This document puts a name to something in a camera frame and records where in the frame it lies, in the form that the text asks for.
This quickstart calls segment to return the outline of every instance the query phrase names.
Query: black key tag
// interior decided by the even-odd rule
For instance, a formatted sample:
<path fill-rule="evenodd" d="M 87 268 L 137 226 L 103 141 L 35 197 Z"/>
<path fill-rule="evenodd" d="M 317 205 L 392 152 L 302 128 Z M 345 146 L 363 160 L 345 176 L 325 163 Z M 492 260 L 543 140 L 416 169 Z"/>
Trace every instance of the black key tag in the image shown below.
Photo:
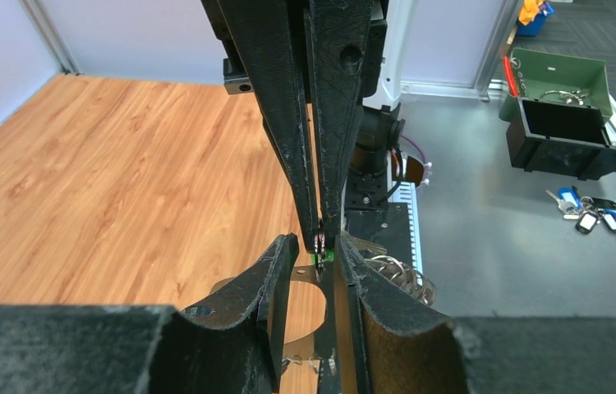
<path fill-rule="evenodd" d="M 575 227 L 581 234 L 588 235 L 591 231 L 593 231 L 593 228 L 599 221 L 600 218 L 596 213 L 585 211 L 582 213 L 582 216 L 577 221 L 577 225 Z"/>

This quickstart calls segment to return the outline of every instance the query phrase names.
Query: blue bin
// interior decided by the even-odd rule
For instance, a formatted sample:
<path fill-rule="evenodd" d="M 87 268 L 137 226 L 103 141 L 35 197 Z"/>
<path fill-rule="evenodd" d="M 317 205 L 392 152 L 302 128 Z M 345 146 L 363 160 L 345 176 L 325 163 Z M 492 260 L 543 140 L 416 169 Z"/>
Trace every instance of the blue bin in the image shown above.
<path fill-rule="evenodd" d="M 518 30 L 516 30 L 516 35 L 521 35 L 523 37 L 535 37 L 540 33 L 540 29 L 543 28 L 545 24 L 545 20 L 547 17 L 554 14 L 554 9 L 548 2 L 545 2 L 542 6 L 540 6 L 540 12 L 536 15 L 536 18 L 529 23 L 528 25 L 522 25 L 521 22 L 516 21 L 518 25 Z"/>

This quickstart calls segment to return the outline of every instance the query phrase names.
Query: green storage box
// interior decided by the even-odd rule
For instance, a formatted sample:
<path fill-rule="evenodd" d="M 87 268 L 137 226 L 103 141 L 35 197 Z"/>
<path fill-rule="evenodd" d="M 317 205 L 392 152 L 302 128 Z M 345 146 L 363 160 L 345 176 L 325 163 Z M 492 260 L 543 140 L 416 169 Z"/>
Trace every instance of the green storage box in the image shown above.
<path fill-rule="evenodd" d="M 604 121 L 613 116 L 604 61 L 523 48 L 513 49 L 510 58 L 521 97 L 540 99 L 549 90 L 572 92 L 580 89 L 582 94 L 588 94 L 583 99 L 584 105 L 598 108 Z M 559 94 L 547 94 L 542 99 L 547 103 L 564 103 Z M 519 114 L 518 100 L 508 91 L 502 100 L 499 118 L 511 121 Z"/>

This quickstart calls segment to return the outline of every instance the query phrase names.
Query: metal table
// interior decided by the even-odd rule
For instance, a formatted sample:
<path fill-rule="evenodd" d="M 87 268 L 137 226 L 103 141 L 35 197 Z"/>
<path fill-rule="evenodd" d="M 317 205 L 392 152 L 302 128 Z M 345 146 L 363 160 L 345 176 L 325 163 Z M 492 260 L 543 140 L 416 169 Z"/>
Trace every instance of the metal table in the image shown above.
<path fill-rule="evenodd" d="M 508 123 L 494 102 L 406 96 L 405 134 L 427 154 L 431 184 L 418 189 L 424 273 L 434 308 L 452 316 L 615 316 L 616 235 L 583 236 L 545 189 L 576 185 L 616 199 L 600 181 L 512 168 Z"/>

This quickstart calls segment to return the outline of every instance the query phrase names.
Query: screw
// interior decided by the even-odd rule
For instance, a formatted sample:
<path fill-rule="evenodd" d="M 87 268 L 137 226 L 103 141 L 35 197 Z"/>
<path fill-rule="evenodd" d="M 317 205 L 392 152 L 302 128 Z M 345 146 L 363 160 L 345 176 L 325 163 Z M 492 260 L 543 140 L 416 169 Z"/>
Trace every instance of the screw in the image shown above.
<path fill-rule="evenodd" d="M 308 357 L 308 364 L 313 369 L 313 372 L 315 372 L 316 375 L 320 375 L 320 371 L 318 370 L 318 367 L 316 367 L 315 364 L 313 364 L 313 356 Z"/>
<path fill-rule="evenodd" d="M 334 360 L 334 349 L 332 349 L 332 355 L 328 359 L 328 364 L 330 366 L 330 372 L 332 376 L 337 375 L 337 362 Z"/>

